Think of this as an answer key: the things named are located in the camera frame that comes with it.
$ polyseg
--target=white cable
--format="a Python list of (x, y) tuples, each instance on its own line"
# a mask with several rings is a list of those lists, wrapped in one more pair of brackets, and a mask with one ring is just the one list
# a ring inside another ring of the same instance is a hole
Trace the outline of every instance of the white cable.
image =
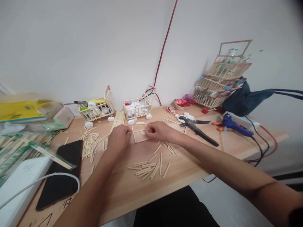
[(34, 183), (31, 183), (30, 185), (26, 186), (24, 189), (22, 189), (21, 191), (17, 192), (15, 195), (13, 195), (12, 197), (10, 197), (4, 204), (2, 204), (0, 206), (0, 210), (6, 205), (8, 204), (10, 201), (12, 201), (16, 196), (18, 196), (20, 193), (24, 192), (26, 189), (28, 189), (29, 187), (33, 186), (34, 184), (38, 183), (39, 181), (45, 179), (45, 178), (48, 178), (48, 177), (52, 177), (52, 176), (56, 176), (56, 175), (65, 175), (65, 176), (69, 176), (69, 177), (72, 177), (74, 178), (76, 181), (77, 181), (77, 184), (78, 184), (78, 190), (77, 190), (77, 193), (79, 192), (80, 190), (80, 181), (79, 181), (79, 178), (77, 178), (76, 176), (72, 175), (72, 174), (69, 174), (69, 173), (51, 173), (49, 175), (46, 175), (44, 177), (41, 177), (39, 178), (38, 180), (36, 180)]

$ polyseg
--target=hand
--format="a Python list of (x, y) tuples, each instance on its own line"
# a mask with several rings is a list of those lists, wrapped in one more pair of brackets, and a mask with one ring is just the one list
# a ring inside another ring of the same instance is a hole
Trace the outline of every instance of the hand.
[(108, 137), (107, 149), (118, 154), (122, 153), (129, 145), (131, 134), (132, 131), (128, 126), (119, 125), (113, 128)]
[(149, 139), (178, 144), (183, 134), (164, 122), (149, 123), (145, 128), (145, 136)]

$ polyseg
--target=black smartphone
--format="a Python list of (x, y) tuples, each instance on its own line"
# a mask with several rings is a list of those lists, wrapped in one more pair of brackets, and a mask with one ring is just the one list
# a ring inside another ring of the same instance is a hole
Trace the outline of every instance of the black smartphone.
[[(48, 174), (63, 172), (70, 173), (79, 177), (81, 167), (83, 140), (78, 140), (58, 148), (57, 154), (69, 161), (71, 164), (77, 165), (76, 168), (68, 170), (67, 168), (53, 162), (49, 168)], [(78, 184), (75, 179), (69, 176), (52, 176), (46, 179), (44, 188), (36, 206), (36, 211), (55, 204), (56, 202), (66, 199), (77, 191)]]

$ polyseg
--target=black bag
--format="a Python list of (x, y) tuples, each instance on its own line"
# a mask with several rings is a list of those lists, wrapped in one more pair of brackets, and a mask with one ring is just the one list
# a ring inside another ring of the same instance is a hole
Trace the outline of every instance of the black bag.
[(251, 92), (248, 83), (245, 82), (241, 89), (236, 90), (225, 100), (222, 109), (224, 111), (232, 112), (239, 117), (243, 117), (244, 114), (250, 114), (263, 100), (269, 98), (273, 94), (281, 94), (303, 100), (303, 96), (279, 91), (295, 92), (303, 95), (303, 91), (289, 89), (266, 89)]

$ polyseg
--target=stacked shopping cart model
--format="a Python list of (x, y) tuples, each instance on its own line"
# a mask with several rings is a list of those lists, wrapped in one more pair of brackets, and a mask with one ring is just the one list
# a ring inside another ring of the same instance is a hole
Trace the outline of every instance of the stacked shopping cart model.
[(85, 122), (92, 122), (102, 117), (112, 116), (114, 113), (114, 106), (109, 99), (110, 87), (107, 86), (104, 96), (93, 100), (104, 100), (101, 104), (88, 105), (78, 104), (78, 111), (84, 118)]
[[(239, 77), (251, 66), (251, 63), (241, 63), (244, 53), (252, 40), (221, 43), (219, 54), (208, 74), (201, 77), (197, 90), (203, 91), (195, 99), (196, 103), (215, 110), (223, 104), (229, 95), (240, 87), (236, 87)], [(241, 55), (222, 55), (222, 45), (247, 43)]]

